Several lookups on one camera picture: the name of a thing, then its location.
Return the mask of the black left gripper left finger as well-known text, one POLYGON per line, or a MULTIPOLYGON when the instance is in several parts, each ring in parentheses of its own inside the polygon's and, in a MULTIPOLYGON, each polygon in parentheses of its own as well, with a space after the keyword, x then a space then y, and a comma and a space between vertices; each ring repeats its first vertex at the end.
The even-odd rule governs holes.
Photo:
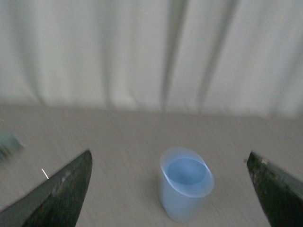
POLYGON ((92 172, 92 154, 83 152, 48 180, 0 213, 2 227, 74 227, 92 172))

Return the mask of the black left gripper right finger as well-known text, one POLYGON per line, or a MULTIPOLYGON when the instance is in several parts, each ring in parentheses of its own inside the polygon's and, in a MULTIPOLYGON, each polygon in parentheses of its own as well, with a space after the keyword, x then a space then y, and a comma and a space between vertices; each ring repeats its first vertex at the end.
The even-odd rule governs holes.
POLYGON ((303 225, 303 183, 252 151, 247 169, 259 203, 272 227, 303 225))

